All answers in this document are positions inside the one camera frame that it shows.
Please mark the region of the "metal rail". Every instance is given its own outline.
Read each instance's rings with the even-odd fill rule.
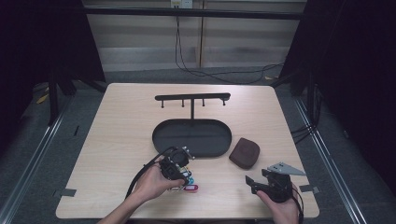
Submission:
[[[35,172],[37,171],[40,163],[42,162],[49,146],[52,141],[52,138],[57,133],[59,126],[62,123],[64,118],[64,112],[69,107],[72,97],[69,97],[65,102],[65,105],[59,114],[58,118],[49,126],[41,139],[38,147],[35,150],[35,154],[33,155],[32,159],[30,159],[29,163],[27,164],[25,170],[21,178],[19,179],[17,185],[15,186],[14,190],[9,194],[6,202],[4,203],[3,207],[0,211],[0,223],[1,224],[8,224],[11,223],[12,218],[14,218],[15,214],[17,213],[17,209],[20,206],[24,195],[26,194],[32,180],[35,176]]]
[[[307,116],[307,111],[305,105],[301,99],[297,99],[296,102],[297,108],[304,120],[304,123],[307,127],[310,127],[311,121]],[[345,182],[344,178],[342,177],[340,171],[338,170],[337,165],[335,164],[334,160],[332,159],[332,154],[330,153],[329,149],[327,149],[322,137],[318,129],[309,130],[311,132],[312,140],[317,147],[318,154],[323,159],[323,163],[326,166],[330,177],[332,178],[332,182],[334,183],[335,187],[337,188],[338,193],[348,211],[353,223],[356,224],[367,224],[366,219],[355,200],[355,197],[352,195],[347,183]]]
[[[19,7],[25,10],[45,13],[83,13],[100,15],[140,15],[140,16],[179,16],[212,18],[245,18],[271,20],[301,20],[305,17],[323,17],[323,15],[305,15],[300,12],[240,11],[218,9],[162,8],[162,7]]]

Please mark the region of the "black curtain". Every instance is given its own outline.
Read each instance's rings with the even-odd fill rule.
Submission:
[[[87,16],[56,7],[83,5],[80,0],[0,1],[2,151],[18,129],[33,86],[49,81],[51,71],[59,85],[72,78],[105,81]]]
[[[308,1],[282,75],[300,69],[291,90],[308,74],[362,156],[396,195],[396,3],[374,0]]]

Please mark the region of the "black cable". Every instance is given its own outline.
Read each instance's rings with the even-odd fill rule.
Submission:
[[[298,143],[303,141],[309,134],[311,134],[318,127],[322,101],[323,101],[323,97],[320,94],[320,91],[318,90],[318,86],[316,86],[315,87],[315,113],[314,113],[313,120],[312,120],[311,124],[309,124],[308,126],[303,126],[303,127],[299,128],[299,129],[291,132],[291,134],[294,134],[294,133],[300,133],[300,132],[308,131],[308,133],[306,133],[306,134],[299,134],[297,136],[293,136],[293,138],[297,138],[297,137],[302,136],[301,139],[299,139],[298,141],[294,142],[294,145],[297,145]]]
[[[304,221],[304,202],[303,202],[303,198],[301,197],[301,194],[295,189],[293,188],[293,190],[297,193],[297,195],[300,197],[301,200],[301,205],[298,203],[298,200],[294,197],[294,195],[291,195],[291,198],[294,200],[294,202],[297,205],[299,214],[298,214],[298,223],[302,224]]]
[[[128,191],[126,192],[125,199],[128,198],[128,196],[132,193],[132,190],[134,189],[134,186],[137,183],[137,180],[139,180],[140,176],[142,176],[143,173],[145,173],[149,167],[151,167],[153,164],[156,163],[156,160],[162,156],[165,152],[169,151],[170,149],[174,149],[175,147],[169,147],[166,150],[164,150],[162,153],[159,153],[157,156],[155,156],[151,161],[149,161],[147,164],[143,165],[143,168],[137,173],[137,175],[134,177],[134,179],[131,182],[131,185],[128,188]]]
[[[179,54],[180,54],[180,59],[181,62],[183,64],[183,67],[181,67],[178,62],[177,62],[177,47],[179,49]],[[176,36],[176,46],[175,46],[175,63],[177,65],[177,67],[185,72],[188,72],[189,74],[196,76],[196,77],[212,77],[214,79],[220,80],[220,81],[224,81],[227,83],[231,83],[231,84],[235,84],[235,85],[248,85],[248,84],[253,84],[256,83],[258,81],[261,81],[263,76],[264,76],[264,71],[273,69],[275,67],[278,66],[283,66],[284,63],[278,63],[278,64],[268,64],[265,65],[262,69],[260,70],[255,70],[255,71],[242,71],[242,72],[220,72],[220,73],[213,73],[213,74],[208,74],[206,72],[202,72],[202,71],[197,71],[197,70],[190,70],[189,68],[187,68],[186,64],[184,63],[184,59],[183,59],[183,54],[182,54],[182,49],[181,49],[181,38],[180,38],[180,30],[179,30],[179,17],[177,17],[177,36]],[[255,80],[249,81],[249,82],[233,82],[230,80],[226,80],[220,77],[216,77],[218,75],[226,75],[226,74],[254,74],[254,73],[261,73],[260,76],[258,78],[256,78]]]

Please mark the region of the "gray tape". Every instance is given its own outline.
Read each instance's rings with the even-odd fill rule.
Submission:
[[[76,189],[57,189],[53,192],[52,197],[62,198],[62,196],[74,197],[76,194]]]
[[[299,188],[300,188],[301,192],[312,191],[314,194],[317,194],[320,192],[320,189],[318,187],[311,187],[310,185],[302,185]]]

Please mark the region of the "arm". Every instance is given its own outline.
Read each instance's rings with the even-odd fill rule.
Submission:
[[[139,178],[131,195],[98,223],[125,223],[140,205],[159,197],[167,189],[183,184],[184,180],[168,180],[163,177],[158,164],[154,164]]]
[[[257,196],[268,206],[274,218],[275,224],[297,224],[299,210],[293,199],[288,199],[284,203],[274,203],[266,193],[259,190]]]

